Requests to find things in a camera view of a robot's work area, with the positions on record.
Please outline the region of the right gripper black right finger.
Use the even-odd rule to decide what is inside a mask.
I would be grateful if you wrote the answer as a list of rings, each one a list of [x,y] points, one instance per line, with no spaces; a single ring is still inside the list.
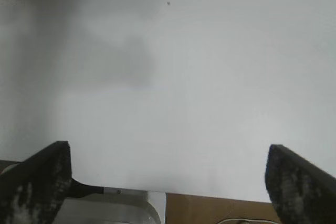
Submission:
[[[283,145],[269,148],[265,185],[282,223],[335,223],[335,177]]]

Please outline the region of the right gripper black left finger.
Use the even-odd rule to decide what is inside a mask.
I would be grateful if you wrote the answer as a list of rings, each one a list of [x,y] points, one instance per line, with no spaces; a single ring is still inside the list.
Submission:
[[[58,141],[1,174],[1,223],[53,223],[71,185],[70,146]]]

